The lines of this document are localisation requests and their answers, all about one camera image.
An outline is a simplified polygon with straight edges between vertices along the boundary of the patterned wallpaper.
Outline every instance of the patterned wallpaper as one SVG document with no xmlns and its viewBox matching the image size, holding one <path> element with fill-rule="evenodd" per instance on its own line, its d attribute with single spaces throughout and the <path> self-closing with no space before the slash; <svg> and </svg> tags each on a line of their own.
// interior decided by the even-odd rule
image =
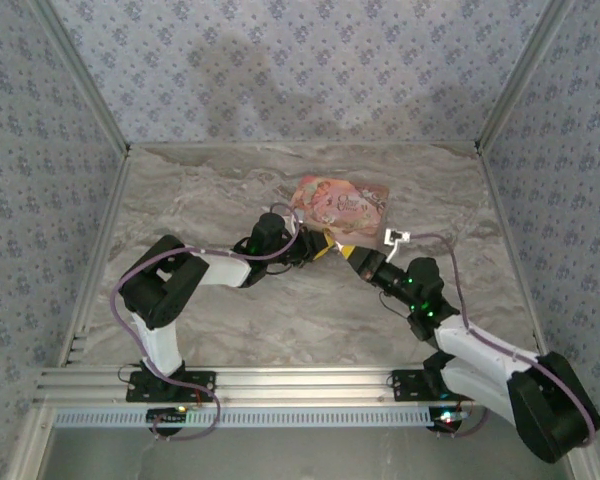
<svg viewBox="0 0 600 480">
<path fill-rule="evenodd" d="M 57 360 L 119 159 L 25 2 L 0 0 L 0 478 Z"/>
<path fill-rule="evenodd" d="M 473 140 L 546 0 L 53 0 L 127 140 Z"/>
<path fill-rule="evenodd" d="M 600 0 L 576 2 L 489 159 L 547 340 L 600 408 Z"/>
</svg>

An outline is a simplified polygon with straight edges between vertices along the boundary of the gray marble floor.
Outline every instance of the gray marble floor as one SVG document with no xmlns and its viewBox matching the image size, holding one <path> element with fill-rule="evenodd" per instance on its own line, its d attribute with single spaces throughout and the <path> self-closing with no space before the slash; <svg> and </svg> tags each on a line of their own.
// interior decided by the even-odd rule
<svg viewBox="0 0 600 480">
<path fill-rule="evenodd" d="M 158 238 L 172 233 L 190 245 L 232 245 L 250 233 L 263 207 L 288 201 L 305 174 L 388 185 L 389 226 L 453 238 L 472 320 L 533 348 L 531 321 L 474 155 L 414 144 L 146 148 L 134 149 L 129 159 L 84 363 L 138 360 L 112 319 L 108 296 Z M 394 263 L 406 267 L 419 255 L 437 258 L 445 295 L 459 306 L 441 244 L 409 244 Z M 405 320 L 382 308 L 378 291 L 335 252 L 249 289 L 199 288 L 178 319 L 178 334 L 189 365 L 403 364 L 433 352 Z"/>
</svg>

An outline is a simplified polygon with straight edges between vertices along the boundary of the white clip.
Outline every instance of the white clip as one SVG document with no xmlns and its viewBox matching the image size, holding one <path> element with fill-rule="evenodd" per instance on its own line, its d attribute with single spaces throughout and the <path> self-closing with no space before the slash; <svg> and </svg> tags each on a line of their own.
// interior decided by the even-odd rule
<svg viewBox="0 0 600 480">
<path fill-rule="evenodd" d="M 400 230 L 391 230 L 387 228 L 384 231 L 384 244 L 387 246 L 393 246 L 391 253 L 387 256 L 387 262 L 390 262 L 393 257 L 398 253 L 401 243 L 409 243 L 411 240 L 411 234 L 409 232 L 401 232 Z"/>
</svg>

